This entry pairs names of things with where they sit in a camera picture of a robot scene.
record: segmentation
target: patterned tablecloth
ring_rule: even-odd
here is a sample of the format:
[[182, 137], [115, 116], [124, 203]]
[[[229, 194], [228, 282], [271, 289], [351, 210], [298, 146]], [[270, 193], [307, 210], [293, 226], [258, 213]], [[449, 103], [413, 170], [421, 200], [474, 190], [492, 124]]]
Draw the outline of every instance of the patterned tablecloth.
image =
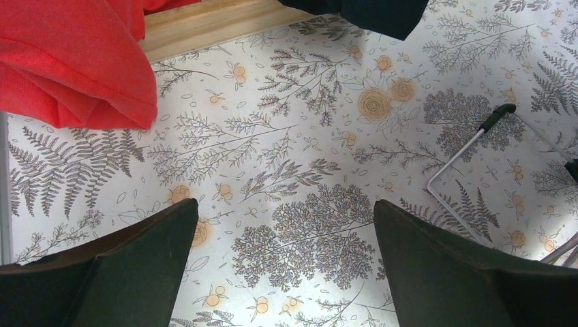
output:
[[[196, 198], [172, 326], [394, 326], [374, 202], [468, 237], [425, 182], [507, 102], [577, 156], [577, 8], [431, 0], [405, 42], [323, 16], [191, 52], [153, 65], [148, 131], [12, 116], [14, 259]], [[494, 247], [539, 260], [578, 229], [562, 164], [508, 116], [436, 187]]]

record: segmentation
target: wooden plank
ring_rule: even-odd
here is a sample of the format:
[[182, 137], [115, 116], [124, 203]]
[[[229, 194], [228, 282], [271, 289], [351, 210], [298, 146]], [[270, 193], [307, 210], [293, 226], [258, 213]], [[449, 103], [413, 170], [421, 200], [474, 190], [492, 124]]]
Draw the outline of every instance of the wooden plank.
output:
[[156, 62], [310, 17], [277, 0], [206, 0], [145, 16], [139, 44]]

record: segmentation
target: navy fabric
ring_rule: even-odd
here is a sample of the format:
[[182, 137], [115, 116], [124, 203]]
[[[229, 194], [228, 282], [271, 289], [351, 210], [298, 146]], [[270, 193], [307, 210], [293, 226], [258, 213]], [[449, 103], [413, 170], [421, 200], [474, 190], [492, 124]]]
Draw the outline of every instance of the navy fabric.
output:
[[340, 14], [352, 24], [405, 40], [419, 24], [428, 0], [279, 0], [310, 14]]

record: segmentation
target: red towel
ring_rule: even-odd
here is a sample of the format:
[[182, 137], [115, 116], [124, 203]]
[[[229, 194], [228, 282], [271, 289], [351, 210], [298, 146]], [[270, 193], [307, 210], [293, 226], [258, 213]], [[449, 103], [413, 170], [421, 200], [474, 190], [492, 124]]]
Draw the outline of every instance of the red towel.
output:
[[142, 0], [0, 0], [0, 8], [0, 110], [58, 128], [150, 128], [157, 94], [137, 43]]

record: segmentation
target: table surface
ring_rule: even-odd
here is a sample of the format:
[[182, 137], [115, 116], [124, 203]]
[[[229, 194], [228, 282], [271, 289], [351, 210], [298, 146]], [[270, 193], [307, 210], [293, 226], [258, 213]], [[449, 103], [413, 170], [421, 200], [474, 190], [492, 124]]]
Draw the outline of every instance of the table surface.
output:
[[[504, 103], [577, 154], [578, 2], [520, 3], [430, 1], [404, 42], [323, 16], [156, 63], [146, 131], [10, 116], [13, 260], [196, 198], [172, 325], [394, 326], [376, 200], [468, 237], [425, 182]], [[562, 164], [508, 116], [436, 190], [539, 260], [578, 230]]]

